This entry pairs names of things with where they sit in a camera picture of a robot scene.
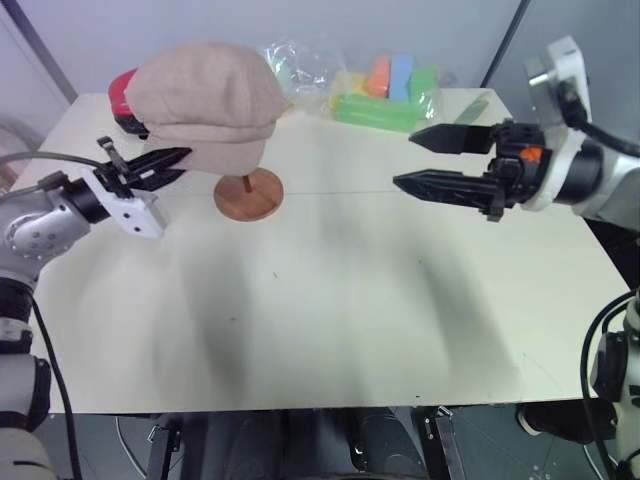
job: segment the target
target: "blue foam block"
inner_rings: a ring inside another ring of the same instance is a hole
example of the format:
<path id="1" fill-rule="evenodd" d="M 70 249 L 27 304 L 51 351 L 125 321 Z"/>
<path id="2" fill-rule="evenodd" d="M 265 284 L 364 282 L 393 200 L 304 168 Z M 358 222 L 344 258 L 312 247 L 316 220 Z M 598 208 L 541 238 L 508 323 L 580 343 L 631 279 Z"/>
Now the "blue foam block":
<path id="1" fill-rule="evenodd" d="M 391 57 L 389 98 L 409 100 L 409 80 L 413 71 L 413 55 L 402 54 Z"/>

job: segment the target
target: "wall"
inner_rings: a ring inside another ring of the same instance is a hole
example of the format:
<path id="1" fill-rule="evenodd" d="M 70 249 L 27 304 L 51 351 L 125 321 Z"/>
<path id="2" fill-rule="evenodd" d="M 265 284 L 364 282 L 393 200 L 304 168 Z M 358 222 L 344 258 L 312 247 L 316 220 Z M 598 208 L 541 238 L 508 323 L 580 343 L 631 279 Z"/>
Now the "wall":
<path id="1" fill-rule="evenodd" d="M 21 0 L 78 93 L 105 91 L 155 52 L 188 41 L 252 46 L 324 33 L 359 63 L 413 52 L 477 86 L 517 0 Z"/>
<path id="2" fill-rule="evenodd" d="M 0 126 L 35 148 L 69 103 L 0 7 Z"/>
<path id="3" fill-rule="evenodd" d="M 517 120 L 534 121 L 525 59 L 571 35 L 582 50 L 593 122 L 616 136 L 640 140 L 640 2 L 536 0 L 489 83 Z"/>

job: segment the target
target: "red object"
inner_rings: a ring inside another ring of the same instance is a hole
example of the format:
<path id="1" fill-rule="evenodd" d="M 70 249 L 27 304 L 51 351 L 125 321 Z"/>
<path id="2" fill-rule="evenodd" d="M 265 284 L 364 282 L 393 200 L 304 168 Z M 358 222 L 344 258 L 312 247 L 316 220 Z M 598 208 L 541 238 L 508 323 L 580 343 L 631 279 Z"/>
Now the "red object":
<path id="1" fill-rule="evenodd" d="M 111 82 L 111 85 L 109 85 L 109 100 L 111 100 L 111 110 L 114 114 L 133 115 L 133 112 L 129 108 L 129 104 L 127 103 L 127 99 L 124 96 L 124 89 L 127 88 L 131 77 L 133 77 L 133 74 L 137 71 L 137 68 L 129 70 L 119 77 L 116 77 L 116 79 Z"/>
<path id="2" fill-rule="evenodd" d="M 389 93 L 389 79 L 391 78 L 391 57 L 381 55 L 376 59 L 373 71 L 367 79 L 367 93 L 372 97 L 387 97 Z"/>
<path id="3" fill-rule="evenodd" d="M 116 79 L 111 82 L 111 85 L 109 85 L 107 93 L 109 95 L 109 101 L 111 102 L 113 118 L 116 123 L 120 125 L 125 132 L 139 135 L 142 138 L 148 135 L 149 132 L 144 124 L 136 119 L 127 103 L 127 98 L 124 96 L 127 85 L 129 85 L 131 78 L 137 71 L 138 69 L 134 68 L 116 77 Z"/>

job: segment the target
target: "orange part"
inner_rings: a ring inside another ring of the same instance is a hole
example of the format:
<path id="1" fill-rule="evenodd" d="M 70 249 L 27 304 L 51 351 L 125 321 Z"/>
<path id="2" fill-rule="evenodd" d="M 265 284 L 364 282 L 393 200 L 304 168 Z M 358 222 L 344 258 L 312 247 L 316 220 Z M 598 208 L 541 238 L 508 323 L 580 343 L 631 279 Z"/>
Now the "orange part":
<path id="1" fill-rule="evenodd" d="M 389 92 L 389 78 L 391 76 L 391 57 L 382 55 L 376 59 L 373 71 L 367 79 L 367 93 L 372 97 L 386 97 Z"/>
<path id="2" fill-rule="evenodd" d="M 542 148 L 540 147 L 525 147 L 520 151 L 520 158 L 527 162 L 539 162 L 542 157 Z"/>

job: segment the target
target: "plastic bag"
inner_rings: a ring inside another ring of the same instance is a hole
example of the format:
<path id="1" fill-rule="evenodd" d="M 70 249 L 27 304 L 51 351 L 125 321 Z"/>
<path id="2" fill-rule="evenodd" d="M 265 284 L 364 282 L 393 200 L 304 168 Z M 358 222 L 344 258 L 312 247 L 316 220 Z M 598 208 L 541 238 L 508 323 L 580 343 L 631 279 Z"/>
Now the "plastic bag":
<path id="1" fill-rule="evenodd" d="M 346 73 L 340 50 L 319 36 L 309 43 L 282 40 L 261 49 L 282 91 L 297 108 L 311 113 L 327 113 L 334 79 Z M 350 84 L 341 87 L 351 91 Z"/>

